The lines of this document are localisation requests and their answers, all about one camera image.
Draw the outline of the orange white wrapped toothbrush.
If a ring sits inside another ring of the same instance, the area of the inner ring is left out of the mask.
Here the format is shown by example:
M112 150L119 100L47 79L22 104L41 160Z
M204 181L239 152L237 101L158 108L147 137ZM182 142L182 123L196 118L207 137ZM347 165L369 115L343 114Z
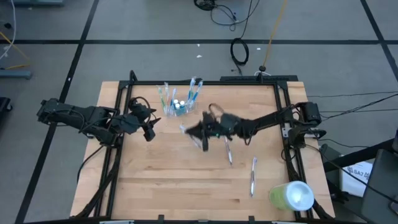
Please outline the orange white wrapped toothbrush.
M169 83L164 82L164 90L165 90L165 109L164 112L166 115L169 115L169 97L170 97L170 91L169 91Z

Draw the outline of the black power strip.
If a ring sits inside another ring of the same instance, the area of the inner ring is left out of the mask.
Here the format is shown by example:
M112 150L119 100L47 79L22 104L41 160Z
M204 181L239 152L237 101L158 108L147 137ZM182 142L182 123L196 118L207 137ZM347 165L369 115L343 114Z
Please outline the black power strip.
M297 82L296 75L276 75L276 76L223 76L221 82Z

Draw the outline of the clear acrylic organizer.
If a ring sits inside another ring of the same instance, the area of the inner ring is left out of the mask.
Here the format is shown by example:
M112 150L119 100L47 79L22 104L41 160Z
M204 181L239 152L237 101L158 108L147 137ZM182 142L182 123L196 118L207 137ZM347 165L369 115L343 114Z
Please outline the clear acrylic organizer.
M189 114L189 113L193 112L193 111L196 109L196 105L195 105L195 104L192 104L192 103L190 102L190 104L188 105L188 107L185 106L185 107L183 107L183 108L181 108L181 109L182 109L182 112L181 112L181 114L180 114L179 116L183 116L183 115L185 115L185 114ZM166 116L177 116L177 115L175 114L175 105L174 105L174 110L172 111L172 114L169 114L169 115L166 115Z

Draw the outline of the green canister white lid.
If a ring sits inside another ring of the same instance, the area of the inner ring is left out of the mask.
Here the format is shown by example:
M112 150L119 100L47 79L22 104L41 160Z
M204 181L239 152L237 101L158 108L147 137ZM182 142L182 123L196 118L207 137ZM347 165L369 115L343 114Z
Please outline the green canister white lid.
M269 199L278 209L297 212L309 210L315 203L312 189L305 182L297 180L273 187Z

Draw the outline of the black slanted beam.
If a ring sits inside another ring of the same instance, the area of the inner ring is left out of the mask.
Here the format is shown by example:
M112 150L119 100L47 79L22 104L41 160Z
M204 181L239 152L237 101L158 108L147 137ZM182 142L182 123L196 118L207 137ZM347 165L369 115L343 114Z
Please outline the black slanted beam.
M333 159L331 162L325 162L323 165L325 172L337 170L338 167L347 167L362 161L374 159L379 150L398 153L398 139L389 139L379 144L366 147L360 151L352 152L342 157Z

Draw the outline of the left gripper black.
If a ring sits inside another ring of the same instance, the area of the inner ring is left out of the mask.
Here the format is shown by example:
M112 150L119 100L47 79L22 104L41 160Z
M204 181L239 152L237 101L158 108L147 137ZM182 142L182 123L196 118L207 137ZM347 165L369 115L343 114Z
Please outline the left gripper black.
M155 137L155 132L153 127L155 123L161 120L161 118L156 118L151 120L151 116L156 109L150 107L149 102L145 98L141 98L146 105L143 105L138 102L139 98L131 98L129 100L129 109L131 113L137 117L138 121L141 124L141 128L144 130L144 137L147 142L151 141Z

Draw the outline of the black floor object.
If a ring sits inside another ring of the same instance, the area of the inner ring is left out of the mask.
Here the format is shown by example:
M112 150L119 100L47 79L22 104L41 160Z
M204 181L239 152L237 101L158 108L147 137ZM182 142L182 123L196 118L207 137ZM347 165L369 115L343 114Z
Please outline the black floor object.
M6 97L0 97L0 113L10 112L13 107L11 105L11 99Z

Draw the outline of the white printed paper label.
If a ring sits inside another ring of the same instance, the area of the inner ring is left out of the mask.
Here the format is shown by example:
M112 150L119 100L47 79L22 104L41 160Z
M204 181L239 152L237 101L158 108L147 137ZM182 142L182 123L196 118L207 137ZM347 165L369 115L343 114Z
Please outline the white printed paper label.
M350 195L363 197L372 169L373 165L368 162L344 167L340 171L340 189Z

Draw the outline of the grey floor bar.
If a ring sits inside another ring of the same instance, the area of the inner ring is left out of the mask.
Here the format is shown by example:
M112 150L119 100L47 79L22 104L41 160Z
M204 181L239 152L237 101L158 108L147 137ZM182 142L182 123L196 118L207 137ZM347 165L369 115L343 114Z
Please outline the grey floor bar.
M0 78L24 78L30 80L32 74L27 70L0 70Z
M15 5L62 6L65 0L13 0Z

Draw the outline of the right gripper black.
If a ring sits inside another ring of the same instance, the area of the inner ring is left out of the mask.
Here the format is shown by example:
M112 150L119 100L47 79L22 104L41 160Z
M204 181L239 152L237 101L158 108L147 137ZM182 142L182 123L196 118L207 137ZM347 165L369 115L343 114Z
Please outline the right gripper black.
M208 140L211 137L226 136L231 140L231 135L234 135L236 131L235 127L239 124L239 117L223 113L218 121L216 116L203 112L203 121L199 121L198 124L189 127L185 130L186 133L191 133L190 137L195 141L202 141L203 151L208 151Z

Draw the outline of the purple white toothbrush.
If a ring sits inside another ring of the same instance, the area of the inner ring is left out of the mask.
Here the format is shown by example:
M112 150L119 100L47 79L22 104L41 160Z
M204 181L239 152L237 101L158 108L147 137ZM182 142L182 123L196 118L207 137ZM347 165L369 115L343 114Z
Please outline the purple white toothbrush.
M225 146L226 146L226 151L227 151L227 155L228 155L229 165L232 166L233 165L233 156L232 156L232 151L231 151L230 146L229 146L229 139L227 137L224 138L224 143L225 143Z
M250 186L250 197L253 198L255 193L256 187L256 164L257 164L257 157L253 157L252 159L252 166L251 166L251 186Z
M182 134L188 136L188 137L192 140L193 144L194 144L197 148L202 149L202 143L201 143L201 141L200 141L198 138L196 138L195 136L189 135L189 134L187 133L187 129L186 129L186 127L185 127L184 125L181 124L181 125L179 126L179 128L180 128Z

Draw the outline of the black chair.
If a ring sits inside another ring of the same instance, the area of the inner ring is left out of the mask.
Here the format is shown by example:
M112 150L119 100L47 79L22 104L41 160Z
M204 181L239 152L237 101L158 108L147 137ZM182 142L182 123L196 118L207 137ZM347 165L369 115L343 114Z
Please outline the black chair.
M398 200L398 156L385 150L379 150L373 163L368 185ZM398 224L397 211L391 209L392 201L366 188L361 214L375 224Z

